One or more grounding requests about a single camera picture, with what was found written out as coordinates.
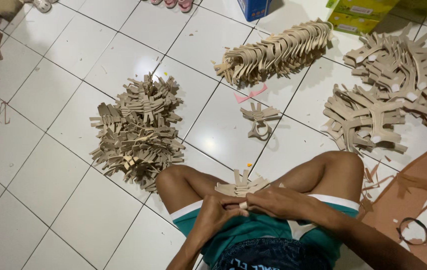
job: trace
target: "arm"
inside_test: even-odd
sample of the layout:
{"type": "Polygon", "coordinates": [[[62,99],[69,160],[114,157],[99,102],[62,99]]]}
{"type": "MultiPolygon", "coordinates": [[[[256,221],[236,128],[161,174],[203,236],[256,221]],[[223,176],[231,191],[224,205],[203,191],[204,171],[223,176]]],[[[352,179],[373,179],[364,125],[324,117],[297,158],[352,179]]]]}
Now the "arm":
{"type": "Polygon", "coordinates": [[[229,219],[249,215],[246,210],[239,208],[239,204],[245,201],[245,198],[220,199],[212,195],[205,196],[192,230],[167,270],[191,270],[204,244],[222,229],[229,219]]]}
{"type": "Polygon", "coordinates": [[[285,220],[310,220],[330,231],[376,270],[427,270],[427,265],[384,234],[321,201],[287,188],[247,194],[249,210],[285,220]]]}

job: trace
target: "pink foam piece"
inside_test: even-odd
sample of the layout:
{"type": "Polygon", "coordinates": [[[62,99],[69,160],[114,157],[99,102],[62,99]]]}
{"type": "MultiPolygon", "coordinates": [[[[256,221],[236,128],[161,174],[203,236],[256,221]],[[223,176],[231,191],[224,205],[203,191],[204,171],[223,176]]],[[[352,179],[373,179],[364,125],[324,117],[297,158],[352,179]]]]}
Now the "pink foam piece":
{"type": "Polygon", "coordinates": [[[260,89],[258,91],[251,91],[250,94],[247,96],[241,97],[241,96],[236,95],[235,93],[234,93],[234,96],[235,96],[235,99],[237,100],[237,103],[241,103],[241,102],[244,102],[244,101],[264,92],[265,90],[267,90],[267,88],[268,88],[267,85],[265,85],[265,83],[264,83],[262,89],[260,89]]]}

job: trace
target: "knee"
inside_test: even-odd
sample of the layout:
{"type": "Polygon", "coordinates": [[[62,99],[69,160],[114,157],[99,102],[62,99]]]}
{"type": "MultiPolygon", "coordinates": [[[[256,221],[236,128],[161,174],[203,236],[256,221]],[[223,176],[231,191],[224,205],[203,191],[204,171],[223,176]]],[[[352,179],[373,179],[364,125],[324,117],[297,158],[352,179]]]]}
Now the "knee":
{"type": "Polygon", "coordinates": [[[348,151],[329,151],[322,155],[327,159],[327,162],[334,166],[341,166],[343,168],[351,168],[354,171],[364,171],[364,164],[360,156],[356,153],[348,151]]]}
{"type": "Polygon", "coordinates": [[[158,192],[169,189],[179,181],[185,171],[185,165],[173,165],[162,170],[155,181],[158,192]]]}

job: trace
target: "man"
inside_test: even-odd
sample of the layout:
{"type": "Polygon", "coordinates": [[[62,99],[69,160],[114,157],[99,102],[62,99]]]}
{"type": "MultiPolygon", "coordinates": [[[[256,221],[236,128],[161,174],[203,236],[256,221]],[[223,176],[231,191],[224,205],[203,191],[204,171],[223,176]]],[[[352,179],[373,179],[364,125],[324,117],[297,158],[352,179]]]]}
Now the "man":
{"type": "Polygon", "coordinates": [[[215,191],[217,183],[226,183],[215,176],[169,167],[157,177],[157,189],[186,240],[167,270],[192,269],[200,252],[212,270],[332,269],[342,243],[373,269],[427,270],[399,244],[354,219],[363,172],[356,154],[326,152],[269,188],[237,198],[215,191]],[[239,207],[245,201],[248,211],[239,207]]]}

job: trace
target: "foam sandal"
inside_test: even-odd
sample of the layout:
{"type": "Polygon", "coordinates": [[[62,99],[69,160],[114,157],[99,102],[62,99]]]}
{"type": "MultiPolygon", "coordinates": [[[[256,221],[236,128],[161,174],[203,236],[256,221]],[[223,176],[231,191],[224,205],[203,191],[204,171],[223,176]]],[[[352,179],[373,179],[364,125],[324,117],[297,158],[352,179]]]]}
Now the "foam sandal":
{"type": "Polygon", "coordinates": [[[175,7],[175,5],[177,5],[177,0],[164,0],[163,2],[165,3],[167,9],[172,9],[175,7]]]}
{"type": "Polygon", "coordinates": [[[33,0],[31,3],[33,3],[33,5],[42,13],[49,12],[49,10],[52,8],[52,4],[46,0],[33,0]]]}
{"type": "Polygon", "coordinates": [[[183,13],[189,13],[192,9],[193,0],[178,0],[178,7],[183,13]]]}

